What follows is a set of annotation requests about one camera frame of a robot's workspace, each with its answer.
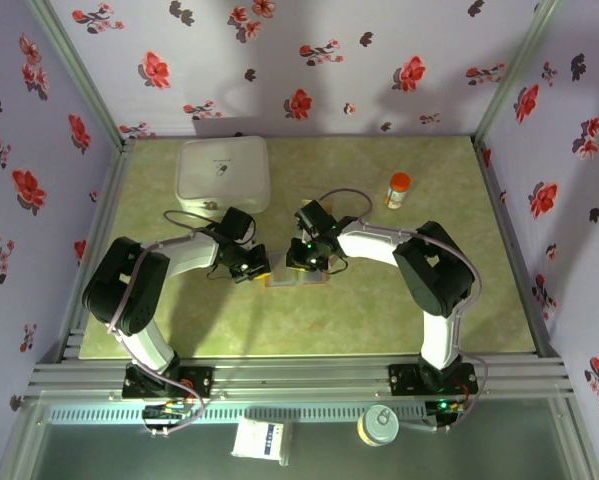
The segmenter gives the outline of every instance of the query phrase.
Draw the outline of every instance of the lavender wall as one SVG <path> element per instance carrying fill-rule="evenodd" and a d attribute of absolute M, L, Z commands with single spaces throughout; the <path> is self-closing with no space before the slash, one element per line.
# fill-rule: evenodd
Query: lavender wall
<path fill-rule="evenodd" d="M 125 135 L 456 135 L 538 0 L 51 3 Z"/>
<path fill-rule="evenodd" d="M 27 6 L 0 0 L 0 460 L 60 340 L 112 151 Z"/>
<path fill-rule="evenodd" d="M 599 2 L 563 2 L 486 146 L 599 457 Z"/>

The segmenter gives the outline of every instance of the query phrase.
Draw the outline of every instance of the medicine bottle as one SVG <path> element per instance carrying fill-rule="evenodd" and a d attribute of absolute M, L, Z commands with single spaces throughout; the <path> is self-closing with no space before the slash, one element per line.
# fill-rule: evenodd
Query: medicine bottle
<path fill-rule="evenodd" d="M 403 205 L 409 188 L 410 175 L 403 172 L 395 173 L 390 179 L 390 187 L 388 187 L 388 193 L 386 193 L 383 203 L 388 208 L 396 210 Z"/>

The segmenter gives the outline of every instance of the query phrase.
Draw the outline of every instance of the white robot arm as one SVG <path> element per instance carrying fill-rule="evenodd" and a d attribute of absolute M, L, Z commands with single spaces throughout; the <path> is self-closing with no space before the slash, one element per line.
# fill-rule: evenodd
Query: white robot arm
<path fill-rule="evenodd" d="M 317 201 L 304 206 L 295 218 L 307 234 L 304 238 L 309 239 L 291 241 L 288 267 L 327 272 L 334 255 L 342 259 L 365 257 L 399 268 L 410 294 L 423 310 L 421 377 L 433 391 L 447 385 L 461 365 L 457 312 L 469 297 L 475 277 L 441 225 L 427 222 L 407 232 L 370 226 L 354 217 L 337 222 Z"/>
<path fill-rule="evenodd" d="M 399 267 L 393 253 L 408 238 L 366 226 L 357 220 L 342 230 L 338 240 L 346 257 L 364 257 Z M 458 339 L 454 334 L 455 313 L 460 306 L 461 302 L 448 317 L 423 311 L 421 356 L 438 370 L 447 368 L 459 355 Z"/>
<path fill-rule="evenodd" d="M 188 270 L 219 265 L 228 267 L 237 283 L 270 273 L 265 247 L 253 246 L 251 241 L 252 223 L 250 215 L 231 208 L 221 222 L 191 235 L 151 245 L 118 238 L 88 283 L 82 302 L 135 360 L 162 374 L 178 364 L 154 321 L 164 281 Z"/>

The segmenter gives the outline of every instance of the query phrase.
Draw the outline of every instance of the green table surface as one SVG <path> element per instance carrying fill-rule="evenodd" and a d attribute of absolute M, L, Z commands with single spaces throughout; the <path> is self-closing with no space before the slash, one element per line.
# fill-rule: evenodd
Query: green table surface
<path fill-rule="evenodd" d="M 135 145 L 122 185 L 110 241 L 152 241 L 184 230 L 162 218 L 180 208 L 175 166 L 186 140 L 143 140 Z M 303 199 L 354 187 L 375 202 L 373 224 L 416 228 L 439 222 L 479 269 L 484 286 L 464 316 L 462 346 L 470 351 L 532 351 L 534 345 L 503 242 L 468 137 L 267 139 L 271 202 L 257 221 L 257 240 L 269 252 L 287 250 L 296 234 L 293 213 Z M 390 177 L 412 177 L 405 204 L 383 205 Z M 331 197 L 334 215 L 355 215 L 363 198 Z M 398 269 L 367 259 L 313 286 L 266 288 L 206 279 L 208 269 L 169 278 L 155 319 L 181 357 L 416 353 L 423 315 Z M 90 318 L 80 358 L 125 353 Z"/>

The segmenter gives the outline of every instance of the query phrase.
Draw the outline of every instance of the cable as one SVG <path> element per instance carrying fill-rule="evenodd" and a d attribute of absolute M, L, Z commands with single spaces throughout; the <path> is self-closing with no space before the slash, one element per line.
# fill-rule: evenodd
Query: cable
<path fill-rule="evenodd" d="M 163 248 L 168 245 L 175 245 L 181 242 L 188 242 L 195 237 L 196 230 L 191 230 L 190 234 L 184 235 L 182 237 L 169 238 L 167 240 L 161 240 L 159 242 L 155 242 L 152 245 L 148 245 L 144 248 L 143 252 L 137 257 L 137 261 L 135 262 L 134 267 L 132 268 L 132 273 L 130 274 L 130 280 L 128 281 L 128 285 L 121 296 L 121 300 L 119 301 L 119 305 L 117 305 L 117 309 L 115 313 L 112 315 L 112 319 L 108 324 L 108 333 L 113 333 L 116 329 L 117 322 L 119 318 L 121 318 L 121 314 L 123 313 L 124 308 L 126 308 L 126 304 L 128 303 L 128 299 L 130 298 L 130 292 L 132 291 L 132 287 L 137 281 L 137 274 L 139 273 L 139 269 L 141 268 L 141 264 L 143 263 L 146 256 L 153 250 L 157 248 Z"/>
<path fill-rule="evenodd" d="M 177 388 L 180 388 L 181 390 L 184 390 L 186 392 L 188 392 L 189 394 L 193 395 L 197 400 L 199 400 L 199 408 L 197 409 L 197 412 L 194 415 L 191 415 L 189 418 L 187 418 L 186 420 L 177 423 L 176 425 L 172 426 L 172 427 L 163 427 L 162 430 L 157 430 L 155 429 L 150 429 L 150 431 L 152 432 L 153 435 L 163 435 L 163 436 L 167 436 L 169 433 L 174 433 L 178 430 L 181 430 L 182 428 L 187 427 L 188 425 L 190 425 L 191 423 L 196 422 L 197 420 L 199 420 L 203 414 L 206 411 L 206 404 L 203 401 L 203 398 L 201 398 L 201 395 L 199 395 L 197 393 L 196 390 L 194 390 L 193 388 L 187 387 L 186 385 L 176 382 L 168 377 L 165 377 L 157 372 L 155 372 L 152 368 L 150 368 L 149 366 L 145 365 L 143 362 L 141 362 L 141 360 L 139 360 L 134 353 L 132 353 L 132 351 L 128 348 L 128 346 L 125 344 L 125 342 L 123 341 L 123 338 L 121 337 L 121 335 L 119 335 L 118 333 L 115 333 L 115 338 L 117 339 L 117 341 L 121 344 L 121 346 L 123 347 L 123 349 L 126 351 L 126 353 L 130 356 L 130 358 L 132 359 L 132 363 L 134 363 L 135 365 L 137 365 L 139 368 L 141 368 L 144 372 L 146 372 L 148 375 L 150 375 L 151 377 L 154 377 L 158 380 L 161 380 L 162 382 L 168 383 L 170 385 L 173 385 Z"/>
<path fill-rule="evenodd" d="M 483 358 L 478 357 L 476 355 L 471 355 L 469 353 L 465 353 L 461 350 L 459 350 L 459 353 L 461 355 L 463 355 L 464 357 L 471 358 L 473 360 L 477 360 L 479 363 L 481 363 L 483 365 L 483 368 L 484 368 L 483 381 L 481 382 L 481 385 L 479 386 L 479 390 L 477 391 L 477 394 L 470 402 L 470 405 L 468 405 L 468 408 L 466 409 L 466 411 L 457 420 L 455 420 L 454 423 L 452 423 L 450 425 L 450 428 L 457 428 L 466 419 L 466 417 L 468 415 L 470 415 L 470 413 L 474 409 L 475 405 L 477 404 L 477 401 L 481 397 L 481 394 L 484 392 L 484 389 L 486 388 L 486 382 L 488 381 L 488 364 L 486 363 L 486 361 Z"/>
<path fill-rule="evenodd" d="M 326 272 L 328 275 L 337 275 L 338 273 L 345 272 L 346 270 L 348 270 L 348 262 L 346 261 L 346 259 L 343 257 L 339 257 L 339 260 L 341 260 L 343 263 L 345 263 L 346 266 L 343 268 L 340 268 L 339 270 L 335 270 L 334 272 Z"/>
<path fill-rule="evenodd" d="M 210 275 L 215 273 L 215 270 L 217 270 L 217 268 L 219 268 L 219 264 L 212 267 L 212 270 L 210 270 L 208 273 L 206 273 L 206 278 L 208 280 L 232 280 L 232 277 L 211 277 Z"/>
<path fill-rule="evenodd" d="M 486 386 L 486 382 L 488 380 L 488 364 L 480 357 L 470 355 L 470 354 L 463 352 L 459 346 L 459 331 L 461 328 L 461 320 L 463 318 L 463 314 L 465 313 L 466 310 L 468 310 L 468 308 L 470 308 L 472 305 L 474 305 L 474 303 L 477 301 L 477 299 L 479 298 L 479 296 L 481 295 L 481 292 L 483 290 L 483 282 L 481 280 L 481 275 L 479 275 L 479 271 L 474 266 L 474 264 L 468 259 L 468 257 L 466 257 L 462 252 L 460 252 L 456 248 L 451 247 L 450 245 L 447 245 L 435 238 L 428 237 L 427 235 L 423 235 L 419 232 L 413 232 L 410 230 L 402 230 L 402 229 L 396 229 L 396 228 L 390 228 L 390 227 L 380 227 L 377 225 L 370 225 L 370 224 L 366 223 L 363 220 L 363 217 L 365 217 L 372 211 L 373 204 L 372 204 L 372 200 L 370 199 L 370 197 L 366 193 L 362 192 L 361 190 L 357 190 L 354 188 L 338 188 L 335 190 L 331 190 L 330 192 L 327 192 L 326 194 L 322 195 L 319 198 L 319 200 L 323 200 L 324 198 L 326 198 L 334 193 L 337 193 L 337 192 L 357 193 L 358 195 L 361 195 L 368 201 L 368 209 L 364 213 L 359 215 L 359 217 L 358 217 L 359 223 L 361 223 L 361 225 L 363 227 L 369 227 L 369 228 L 373 228 L 376 230 L 382 230 L 385 232 L 396 233 L 398 236 L 407 236 L 407 237 L 411 237 L 411 238 L 417 238 L 417 239 L 423 240 L 424 242 L 427 242 L 429 244 L 436 245 L 437 247 L 451 253 L 452 255 L 457 257 L 459 260 L 461 260 L 468 267 L 468 269 L 470 270 L 470 273 L 472 273 L 473 277 L 475 278 L 475 282 L 476 282 L 477 286 L 476 286 L 474 293 L 470 296 L 470 298 L 468 298 L 468 300 L 466 300 L 462 305 L 459 306 L 459 308 L 457 309 L 457 312 L 455 313 L 455 323 L 454 323 L 454 328 L 453 328 L 453 332 L 452 332 L 452 343 L 453 343 L 453 346 L 455 348 L 457 348 L 457 351 L 459 352 L 460 355 L 463 355 L 464 357 L 467 357 L 467 358 L 473 358 L 483 364 L 484 376 L 483 376 L 483 381 L 481 382 L 481 386 L 480 386 L 477 394 L 473 398 L 473 400 L 470 402 L 468 409 L 463 413 L 463 415 L 461 415 L 452 424 L 452 428 L 456 428 L 472 412 L 475 404 L 481 397 L 481 394 L 483 393 L 484 388 Z"/>
<path fill-rule="evenodd" d="M 128 285 L 126 285 L 126 289 L 124 290 L 124 293 L 121 296 L 119 305 L 117 305 L 117 309 L 115 310 L 115 313 L 112 315 L 112 318 L 110 320 L 110 323 L 108 324 L 108 329 L 107 329 L 108 333 L 113 334 L 115 336 L 117 341 L 121 344 L 123 349 L 126 351 L 126 353 L 132 359 L 132 362 L 135 365 L 139 366 L 139 368 L 141 368 L 144 372 L 146 372 L 148 375 L 150 375 L 158 380 L 161 380 L 162 382 L 168 383 L 170 385 L 173 385 L 177 388 L 180 388 L 180 389 L 188 392 L 189 394 L 193 395 L 195 398 L 197 398 L 199 400 L 199 409 L 197 410 L 197 412 L 194 415 L 190 416 L 190 418 L 182 421 L 181 423 L 178 423 L 177 425 L 175 425 L 173 427 L 170 427 L 170 428 L 163 427 L 163 429 L 161 431 L 158 431 L 157 429 L 151 430 L 153 435 L 158 434 L 158 435 L 164 435 L 164 436 L 168 435 L 170 432 L 176 432 L 178 430 L 181 430 L 182 428 L 190 425 L 191 423 L 193 423 L 193 422 L 197 421 L 199 418 L 201 418 L 201 416 L 204 414 L 205 408 L 206 408 L 205 404 L 203 402 L 203 399 L 201 398 L 201 395 L 199 395 L 193 388 L 189 388 L 185 385 L 182 385 L 179 382 L 171 380 L 171 379 L 159 374 L 158 372 L 154 371 L 153 369 L 151 369 L 150 367 L 145 365 L 143 362 L 141 362 L 141 360 L 139 360 L 139 358 L 134 353 L 132 353 L 132 351 L 125 344 L 125 342 L 123 341 L 123 338 L 119 334 L 116 326 L 117 326 L 117 323 L 119 322 L 119 319 L 121 318 L 121 314 L 123 313 L 123 310 L 125 309 L 125 307 L 128 303 L 128 299 L 130 298 L 130 292 L 132 291 L 132 287 L 134 286 L 134 284 L 137 280 L 137 275 L 138 275 L 139 269 L 141 268 L 141 264 L 143 263 L 146 256 L 151 251 L 156 250 L 157 248 L 163 248 L 165 246 L 174 245 L 174 244 L 181 243 L 181 242 L 188 242 L 188 241 L 191 241 L 192 239 L 194 239 L 194 237 L 195 237 L 195 234 L 197 232 L 196 228 L 194 228 L 190 225 L 186 225 L 185 223 L 180 223 L 180 222 L 177 222 L 176 220 L 171 219 L 168 216 L 168 214 L 170 214 L 170 213 L 182 213 L 184 215 L 198 217 L 198 218 L 201 218 L 202 220 L 207 220 L 209 222 L 212 222 L 212 220 L 204 218 L 201 215 L 197 215 L 197 214 L 194 214 L 191 212 L 184 212 L 182 210 L 166 210 L 165 212 L 163 212 L 163 216 L 166 220 L 168 220 L 169 222 L 171 222 L 175 225 L 178 225 L 182 228 L 186 228 L 186 229 L 190 230 L 190 233 L 188 235 L 184 235 L 181 237 L 169 238 L 167 240 L 155 242 L 152 245 L 149 245 L 144 248 L 144 250 L 141 252 L 139 257 L 137 257 L 135 265 L 132 269 L 132 273 L 130 275 L 130 280 L 128 281 Z"/>
<path fill-rule="evenodd" d="M 399 425 L 402 427 L 409 428 L 411 430 L 419 430 L 421 432 L 428 433 L 437 433 L 437 431 L 439 430 L 439 427 L 431 424 L 428 420 L 425 419 L 421 420 L 421 423 L 401 421 L 399 422 Z"/>
<path fill-rule="evenodd" d="M 481 295 L 481 291 L 483 289 L 481 275 L 479 275 L 479 272 L 477 271 L 477 267 L 475 267 L 474 264 L 468 259 L 468 257 L 466 257 L 459 250 L 457 250 L 454 247 L 451 247 L 450 245 L 443 243 L 440 240 L 437 240 L 436 238 L 432 238 L 427 235 L 423 235 L 419 232 L 414 232 L 411 230 L 403 230 L 403 229 L 397 229 L 397 228 L 391 228 L 391 227 L 380 227 L 378 225 L 370 225 L 370 224 L 364 222 L 363 220 L 359 220 L 359 222 L 364 227 L 372 228 L 375 230 L 381 230 L 384 232 L 396 233 L 400 237 L 404 236 L 404 237 L 418 238 L 420 240 L 423 240 L 424 242 L 430 243 L 432 245 L 436 245 L 437 247 L 441 248 L 442 250 L 445 250 L 445 251 L 451 253 L 452 255 L 454 255 L 455 257 L 457 257 L 468 267 L 468 269 L 470 270 L 470 273 L 472 273 L 472 276 L 475 278 L 475 283 L 477 284 L 477 287 L 475 289 L 475 292 L 470 296 L 470 298 L 468 298 L 468 300 L 466 300 L 465 303 L 463 303 L 457 309 L 457 312 L 455 313 L 455 328 L 454 328 L 454 331 L 452 332 L 453 346 L 459 348 L 459 329 L 461 326 L 461 319 L 463 317 L 463 314 L 468 308 L 470 308 L 477 301 L 477 299 Z"/>
<path fill-rule="evenodd" d="M 165 212 L 163 212 L 163 218 L 168 220 L 170 223 L 172 223 L 173 225 L 177 225 L 178 227 L 181 227 L 181 228 L 186 228 L 191 231 L 196 231 L 197 229 L 191 225 L 186 224 L 186 223 L 181 223 L 181 222 L 178 222 L 177 220 L 173 220 L 172 218 L 170 218 L 168 216 L 171 213 L 179 213 L 181 215 L 188 215 L 189 217 L 199 218 L 201 220 L 205 220 L 206 222 L 209 222 L 212 224 L 215 223 L 214 220 L 210 220 L 209 218 L 204 217 L 203 215 L 198 215 L 198 214 L 192 213 L 192 212 L 186 212 L 185 210 L 166 210 Z"/>
<path fill-rule="evenodd" d="M 330 195 L 333 195 L 333 194 L 339 193 L 339 192 L 356 193 L 357 195 L 361 195 L 363 198 L 366 199 L 366 201 L 368 202 L 368 209 L 357 217 L 360 221 L 363 217 L 365 217 L 370 212 L 372 212 L 372 208 L 373 208 L 372 199 L 366 193 L 362 192 L 361 190 L 357 190 L 356 188 L 335 188 L 334 190 L 330 190 L 329 192 L 324 193 L 321 197 L 319 197 L 319 201 L 323 200 L 324 198 L 329 197 Z"/>

